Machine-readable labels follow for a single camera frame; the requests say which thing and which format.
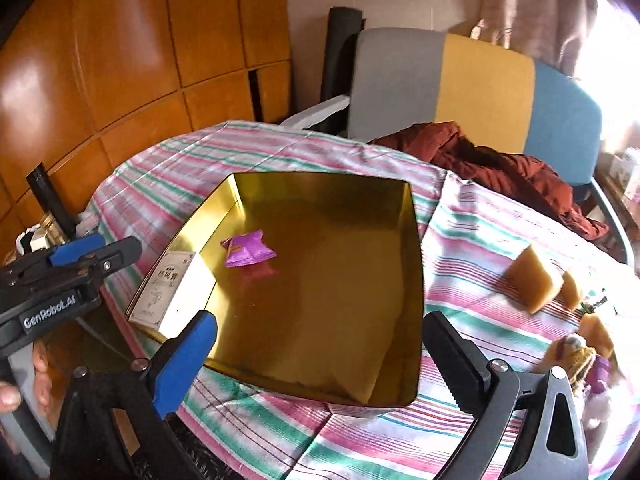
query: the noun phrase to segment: gray chair backrest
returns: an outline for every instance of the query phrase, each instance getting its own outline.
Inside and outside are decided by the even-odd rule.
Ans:
[[[358,36],[347,136],[369,142],[434,120],[445,35],[370,28]]]

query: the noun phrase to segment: white label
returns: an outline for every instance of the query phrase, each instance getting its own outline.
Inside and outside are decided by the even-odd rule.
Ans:
[[[195,253],[168,251],[146,282],[129,320],[158,329]]]

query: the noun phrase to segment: screw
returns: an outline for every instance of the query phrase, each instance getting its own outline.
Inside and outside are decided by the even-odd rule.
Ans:
[[[566,377],[566,372],[564,371],[564,368],[553,366],[551,367],[551,375],[556,379],[564,379]]]
[[[131,369],[134,372],[143,372],[149,367],[149,359],[139,357],[131,362]]]
[[[504,361],[502,359],[494,359],[489,364],[491,365],[491,370],[493,370],[494,372],[498,372],[499,374],[506,372],[509,369],[507,361]]]
[[[84,377],[89,373],[89,369],[86,366],[79,366],[74,370],[74,377],[79,379],[80,377]]]

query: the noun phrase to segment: yellow chair backrest panel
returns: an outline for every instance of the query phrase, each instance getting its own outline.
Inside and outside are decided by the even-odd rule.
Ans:
[[[447,34],[435,122],[456,121],[477,146],[522,153],[534,86],[531,58]]]

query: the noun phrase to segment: plush toy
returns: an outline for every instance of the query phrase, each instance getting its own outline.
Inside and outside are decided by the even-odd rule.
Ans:
[[[566,371],[574,396],[582,394],[584,378],[596,360],[596,351],[587,346],[585,339],[578,334],[557,339],[546,349],[545,355],[536,367],[536,371],[546,373],[552,366]]]
[[[581,417],[584,431],[594,430],[611,416],[612,399],[608,381],[609,360],[598,355],[584,381],[584,412]]]

